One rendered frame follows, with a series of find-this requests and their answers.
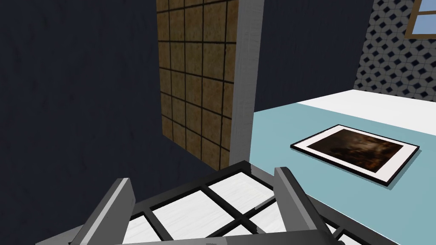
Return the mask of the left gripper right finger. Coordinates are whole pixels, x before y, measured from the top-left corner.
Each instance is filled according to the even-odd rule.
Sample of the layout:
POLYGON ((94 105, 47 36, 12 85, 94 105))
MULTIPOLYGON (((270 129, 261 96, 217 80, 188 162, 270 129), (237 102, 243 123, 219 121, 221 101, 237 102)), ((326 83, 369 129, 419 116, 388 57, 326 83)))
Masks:
POLYGON ((331 234, 320 213, 287 167, 274 169, 273 191, 287 231, 319 230, 331 234))

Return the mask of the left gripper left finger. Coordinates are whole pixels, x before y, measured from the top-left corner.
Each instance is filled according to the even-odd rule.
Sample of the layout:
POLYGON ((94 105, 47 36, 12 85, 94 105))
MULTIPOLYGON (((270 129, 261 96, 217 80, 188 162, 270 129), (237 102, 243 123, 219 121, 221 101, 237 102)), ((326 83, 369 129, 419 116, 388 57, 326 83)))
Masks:
POLYGON ((135 203, 130 179, 116 179, 70 245, 122 244, 135 203))

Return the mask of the black framed white panel door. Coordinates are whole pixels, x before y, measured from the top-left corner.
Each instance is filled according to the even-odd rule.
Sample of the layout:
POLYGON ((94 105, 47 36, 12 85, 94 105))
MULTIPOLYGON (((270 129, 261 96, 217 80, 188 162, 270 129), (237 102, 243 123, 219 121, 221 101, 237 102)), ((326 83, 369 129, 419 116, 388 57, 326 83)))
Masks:
POLYGON ((137 203, 127 245, 399 245, 308 196, 331 234, 287 231, 273 177, 247 161, 137 203))

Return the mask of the dark framed picture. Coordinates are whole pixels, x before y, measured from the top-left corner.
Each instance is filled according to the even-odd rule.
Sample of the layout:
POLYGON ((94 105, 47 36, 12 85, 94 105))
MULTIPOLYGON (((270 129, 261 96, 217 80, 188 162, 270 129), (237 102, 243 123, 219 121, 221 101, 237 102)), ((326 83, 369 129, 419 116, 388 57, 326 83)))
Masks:
POLYGON ((290 148, 388 187, 420 147, 337 124, 290 148))

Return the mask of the wooden framed window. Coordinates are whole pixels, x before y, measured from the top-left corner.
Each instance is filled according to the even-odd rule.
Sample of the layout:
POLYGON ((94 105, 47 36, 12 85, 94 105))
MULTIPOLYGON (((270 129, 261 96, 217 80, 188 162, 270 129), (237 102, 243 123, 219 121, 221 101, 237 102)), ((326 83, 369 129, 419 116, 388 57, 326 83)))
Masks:
POLYGON ((404 38, 436 40, 436 0, 414 0, 404 38))

